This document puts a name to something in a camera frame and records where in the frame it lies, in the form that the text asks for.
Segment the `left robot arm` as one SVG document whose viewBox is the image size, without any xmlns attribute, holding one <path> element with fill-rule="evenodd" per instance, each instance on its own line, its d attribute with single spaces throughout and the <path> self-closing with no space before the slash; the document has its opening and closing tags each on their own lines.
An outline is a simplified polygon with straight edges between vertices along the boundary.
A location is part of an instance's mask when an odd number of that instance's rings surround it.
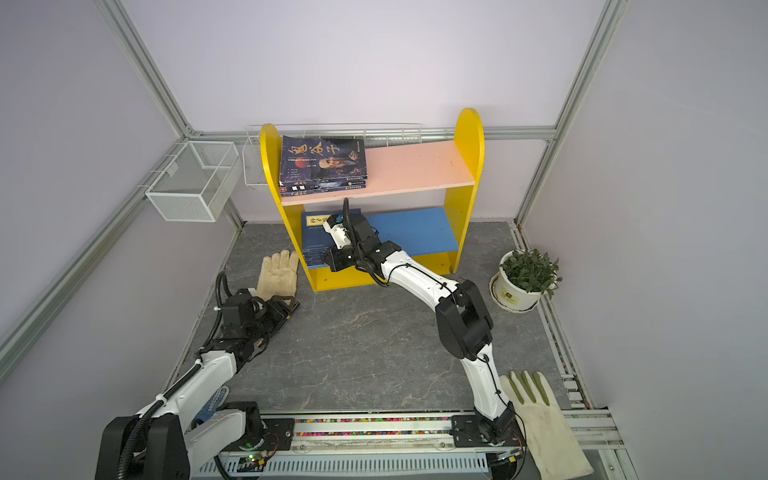
<svg viewBox="0 0 768 480">
<path fill-rule="evenodd" d="M 280 267 L 263 270 L 256 288 L 231 292 L 219 273 L 217 317 L 192 367 L 153 403 L 106 426 L 96 478 L 188 479 L 209 461 L 226 477 L 219 455 L 228 446 L 245 451 L 256 469 L 288 449 L 292 426 L 265 424 L 254 401 L 227 401 L 225 384 L 298 308 L 296 284 L 295 269 Z"/>
</svg>

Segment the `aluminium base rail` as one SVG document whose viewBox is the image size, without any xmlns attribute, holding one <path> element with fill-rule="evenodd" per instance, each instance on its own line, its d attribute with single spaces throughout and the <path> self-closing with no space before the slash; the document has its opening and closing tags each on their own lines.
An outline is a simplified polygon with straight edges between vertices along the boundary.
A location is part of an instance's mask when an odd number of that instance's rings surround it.
<svg viewBox="0 0 768 480">
<path fill-rule="evenodd" d="M 487 442 L 464 412 L 260 416 L 229 406 L 194 426 L 168 409 L 119 417 L 105 429 L 99 479 L 189 479 L 223 463 L 231 476 L 484 472 L 520 468 L 544 439 L 530 420 Z"/>
</svg>

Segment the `beige work glove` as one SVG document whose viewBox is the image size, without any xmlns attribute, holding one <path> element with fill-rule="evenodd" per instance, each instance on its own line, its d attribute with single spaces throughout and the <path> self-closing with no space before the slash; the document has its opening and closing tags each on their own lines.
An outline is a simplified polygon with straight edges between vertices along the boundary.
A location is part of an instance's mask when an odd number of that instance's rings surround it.
<svg viewBox="0 0 768 480">
<path fill-rule="evenodd" d="M 263 300 L 273 296 L 293 297 L 297 290 L 299 256 L 295 251 L 283 250 L 262 260 L 257 287 L 250 293 Z"/>
</svg>

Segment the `purple book with old man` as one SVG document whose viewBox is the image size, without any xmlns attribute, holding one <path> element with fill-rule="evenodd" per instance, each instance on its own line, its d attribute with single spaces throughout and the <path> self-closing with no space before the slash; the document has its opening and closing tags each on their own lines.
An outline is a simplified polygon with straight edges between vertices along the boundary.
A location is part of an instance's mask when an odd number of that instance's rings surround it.
<svg viewBox="0 0 768 480">
<path fill-rule="evenodd" d="M 361 190 L 366 187 L 365 184 L 341 185 L 330 188 L 308 188 L 307 186 L 295 186 L 287 188 L 285 192 L 280 192 L 282 198 L 300 197 L 306 195 L 319 195 L 324 193 L 345 192 L 350 190 Z"/>
</svg>

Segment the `yellow wooden bookshelf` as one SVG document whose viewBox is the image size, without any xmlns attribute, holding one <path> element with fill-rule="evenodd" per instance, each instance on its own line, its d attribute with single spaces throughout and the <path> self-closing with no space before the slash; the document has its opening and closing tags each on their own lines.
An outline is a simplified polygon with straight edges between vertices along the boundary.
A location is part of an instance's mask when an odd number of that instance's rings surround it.
<svg viewBox="0 0 768 480">
<path fill-rule="evenodd" d="M 367 186 L 361 190 L 282 198 L 279 182 L 282 134 L 273 124 L 260 131 L 261 159 L 268 188 L 316 291 L 376 284 L 355 268 L 332 272 L 309 269 L 302 254 L 303 212 L 338 211 L 349 201 L 353 214 L 364 215 L 383 241 L 392 241 L 428 269 L 446 277 L 458 269 L 486 154 L 479 113 L 464 109 L 452 139 L 389 147 L 365 146 Z"/>
</svg>

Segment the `white mesh basket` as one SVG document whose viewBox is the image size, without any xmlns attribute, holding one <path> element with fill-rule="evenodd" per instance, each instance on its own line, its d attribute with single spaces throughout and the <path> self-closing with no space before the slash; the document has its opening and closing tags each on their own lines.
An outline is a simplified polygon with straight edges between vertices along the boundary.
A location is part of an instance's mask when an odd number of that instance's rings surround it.
<svg viewBox="0 0 768 480">
<path fill-rule="evenodd" d="M 214 223 L 242 174 L 240 157 L 233 142 L 186 140 L 145 196 L 166 221 Z"/>
</svg>

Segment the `blue knit glove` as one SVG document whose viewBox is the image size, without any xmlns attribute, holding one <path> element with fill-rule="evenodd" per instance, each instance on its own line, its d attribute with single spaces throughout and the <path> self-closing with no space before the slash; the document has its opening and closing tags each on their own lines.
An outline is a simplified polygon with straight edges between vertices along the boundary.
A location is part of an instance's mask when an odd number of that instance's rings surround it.
<svg viewBox="0 0 768 480">
<path fill-rule="evenodd" d="M 220 387 L 210 399 L 203 405 L 201 410 L 194 417 L 191 428 L 197 428 L 203 423 L 209 421 L 220 407 L 227 401 L 230 388 L 226 385 Z"/>
</svg>

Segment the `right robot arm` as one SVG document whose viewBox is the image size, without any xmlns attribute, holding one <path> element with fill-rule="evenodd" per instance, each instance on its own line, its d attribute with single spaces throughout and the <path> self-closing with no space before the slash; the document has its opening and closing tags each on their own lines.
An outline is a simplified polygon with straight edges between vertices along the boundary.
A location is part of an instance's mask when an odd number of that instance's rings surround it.
<svg viewBox="0 0 768 480">
<path fill-rule="evenodd" d="M 334 242 L 323 256 L 333 272 L 355 268 L 382 287 L 398 285 L 434 312 L 441 344 L 460 361 L 473 395 L 477 432 L 468 437 L 493 446 L 516 440 L 525 447 L 521 418 L 501 387 L 492 348 L 494 323 L 477 285 L 448 279 L 398 244 L 381 240 L 364 215 L 351 212 L 348 200 L 323 229 Z"/>
</svg>

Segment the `dark wolf cover book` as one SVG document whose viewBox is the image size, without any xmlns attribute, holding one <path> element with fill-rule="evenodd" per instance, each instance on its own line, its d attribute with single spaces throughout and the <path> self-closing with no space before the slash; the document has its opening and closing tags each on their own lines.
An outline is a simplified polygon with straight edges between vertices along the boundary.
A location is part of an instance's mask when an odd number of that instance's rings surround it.
<svg viewBox="0 0 768 480">
<path fill-rule="evenodd" d="M 336 187 L 341 185 L 354 185 L 354 184 L 365 184 L 367 186 L 367 180 L 366 179 L 334 179 L 334 180 L 326 180 L 326 181 L 306 181 L 306 182 L 297 182 L 291 185 L 284 185 L 279 187 L 280 192 L 285 192 L 287 188 L 295 187 L 295 186 L 307 186 L 308 188 L 330 188 L 330 187 Z"/>
</svg>

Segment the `white cloth glove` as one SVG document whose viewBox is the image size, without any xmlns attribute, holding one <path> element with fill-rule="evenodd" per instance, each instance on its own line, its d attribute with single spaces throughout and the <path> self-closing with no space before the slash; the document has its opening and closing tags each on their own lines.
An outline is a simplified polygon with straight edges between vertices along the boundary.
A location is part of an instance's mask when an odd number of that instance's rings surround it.
<svg viewBox="0 0 768 480">
<path fill-rule="evenodd" d="M 511 371 L 500 375 L 499 383 L 525 424 L 527 445 L 542 479 L 577 479 L 594 473 L 541 372 Z"/>
</svg>

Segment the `potted green plant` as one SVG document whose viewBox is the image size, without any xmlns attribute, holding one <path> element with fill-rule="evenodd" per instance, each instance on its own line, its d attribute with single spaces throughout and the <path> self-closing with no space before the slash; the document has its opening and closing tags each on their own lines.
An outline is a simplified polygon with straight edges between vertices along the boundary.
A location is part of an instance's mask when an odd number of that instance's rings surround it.
<svg viewBox="0 0 768 480">
<path fill-rule="evenodd" d="M 558 259 L 538 249 L 517 249 L 501 258 L 489 289 L 500 308 L 525 313 L 534 309 L 545 294 L 552 294 L 561 281 Z"/>
</svg>

